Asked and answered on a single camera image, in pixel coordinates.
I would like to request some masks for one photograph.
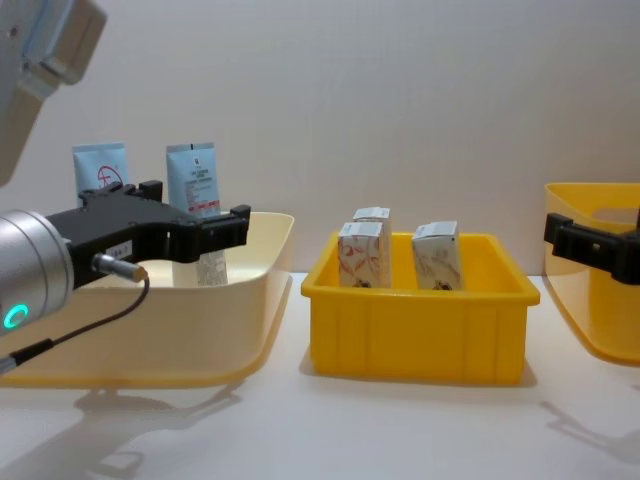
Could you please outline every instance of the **white carton box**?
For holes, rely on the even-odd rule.
[[[434,222],[418,227],[413,236],[413,257],[419,288],[464,288],[458,243],[458,222]]]
[[[391,286],[391,210],[382,207],[361,208],[353,215],[353,221],[382,223],[380,270],[383,283]]]
[[[388,288],[380,269],[382,223],[345,223],[338,238],[340,285],[343,287]]]

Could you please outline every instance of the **white background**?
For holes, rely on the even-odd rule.
[[[134,180],[214,140],[223,207],[297,217],[296,269],[357,207],[459,219],[541,270],[543,185],[640,181],[637,0],[102,0],[85,81],[45,106],[2,209],[74,206],[71,146]]]

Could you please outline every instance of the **yellow plastic bin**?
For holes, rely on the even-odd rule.
[[[337,236],[302,284],[319,374],[515,384],[540,294],[490,235],[461,235],[465,291],[418,290],[410,233],[393,234],[392,289],[339,286]]]
[[[625,233],[636,228],[640,184],[555,183],[547,185],[546,199],[547,213],[585,227]],[[640,365],[640,287],[555,257],[550,244],[545,248],[552,292],[583,344],[607,360]]]

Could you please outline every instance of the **white tabletop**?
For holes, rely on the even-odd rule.
[[[0,390],[0,479],[640,478],[640,369],[590,356],[539,278],[518,388],[314,376],[302,278],[234,389]]]

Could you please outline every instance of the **black cable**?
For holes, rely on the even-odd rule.
[[[55,347],[57,345],[60,345],[61,343],[64,343],[68,340],[71,340],[72,338],[77,337],[78,335],[82,335],[83,333],[86,333],[90,330],[94,330],[98,327],[106,325],[107,323],[115,322],[116,320],[120,320],[122,317],[126,317],[131,312],[133,312],[136,308],[142,305],[142,302],[144,302],[145,299],[147,298],[147,295],[149,295],[150,286],[151,286],[151,283],[149,282],[149,278],[145,278],[144,288],[142,289],[142,293],[140,293],[140,296],[136,299],[136,301],[133,302],[131,305],[129,305],[127,308],[125,308],[119,313],[116,313],[115,315],[111,315],[110,317],[104,318],[102,320],[98,320],[97,322],[90,323],[89,325],[85,325],[82,328],[78,328],[73,332],[67,333],[66,335],[58,338],[57,340],[54,340],[53,346]]]
[[[90,323],[89,325],[85,325],[84,327],[67,333],[66,335],[63,335],[56,340],[47,338],[46,340],[41,340],[40,342],[34,343],[32,345],[29,345],[28,347],[10,353],[7,357],[0,359],[0,374],[7,373],[8,371],[13,370],[13,368],[17,367],[18,365],[22,365],[23,363],[34,359],[38,355],[51,350],[53,347],[56,347],[61,343],[67,342],[72,338],[77,337],[78,335],[82,335],[83,333],[89,332],[98,327],[102,327],[103,325],[106,325],[108,323],[115,322],[122,317],[126,317],[140,305],[142,305],[142,302],[144,302],[147,298],[147,295],[149,295],[150,287],[151,282],[149,281],[149,278],[146,278],[144,280],[144,288],[142,289],[142,293],[140,293],[136,301],[121,312],[116,313],[115,315],[111,315],[110,317],[103,318],[102,320]]]

